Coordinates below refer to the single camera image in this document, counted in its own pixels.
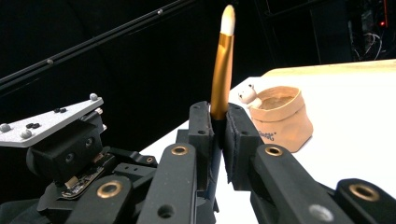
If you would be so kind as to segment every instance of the brush bristles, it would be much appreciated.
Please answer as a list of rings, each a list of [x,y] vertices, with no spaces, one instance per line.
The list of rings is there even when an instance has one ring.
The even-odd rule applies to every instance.
[[[221,17],[221,29],[220,32],[224,35],[233,35],[233,28],[235,27],[235,11],[233,6],[228,5]]]

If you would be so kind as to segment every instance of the brown pouch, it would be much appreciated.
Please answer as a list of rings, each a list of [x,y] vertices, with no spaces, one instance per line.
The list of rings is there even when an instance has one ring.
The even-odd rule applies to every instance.
[[[253,124],[265,144],[277,144],[296,152],[314,131],[306,115],[300,89],[278,86],[258,93],[260,107],[250,107]]]

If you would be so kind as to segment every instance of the gold brush ferrule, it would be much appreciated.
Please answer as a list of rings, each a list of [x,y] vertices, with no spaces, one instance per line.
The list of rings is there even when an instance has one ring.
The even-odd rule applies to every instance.
[[[210,99],[210,116],[212,119],[225,119],[228,110],[232,73],[233,35],[229,36],[220,33]]]

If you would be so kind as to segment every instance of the white table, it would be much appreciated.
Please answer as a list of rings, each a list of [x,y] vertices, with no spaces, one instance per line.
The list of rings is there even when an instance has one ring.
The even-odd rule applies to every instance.
[[[240,83],[229,101],[242,105],[237,93],[249,83],[256,91],[281,85],[302,90],[314,133],[293,155],[319,183],[335,189],[341,179],[360,178],[396,198],[396,60],[275,69]],[[188,122],[141,153],[159,161],[177,129],[188,129]],[[249,192],[227,184],[223,161],[216,197],[219,224],[257,223]]]

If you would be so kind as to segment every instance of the white plush toy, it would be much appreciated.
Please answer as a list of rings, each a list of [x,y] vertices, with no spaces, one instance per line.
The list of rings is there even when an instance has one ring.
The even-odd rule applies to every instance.
[[[254,90],[253,84],[248,84],[247,88],[238,92],[238,99],[243,104],[247,105],[247,108],[256,107],[260,108],[262,105],[262,100],[257,97],[257,92]]]

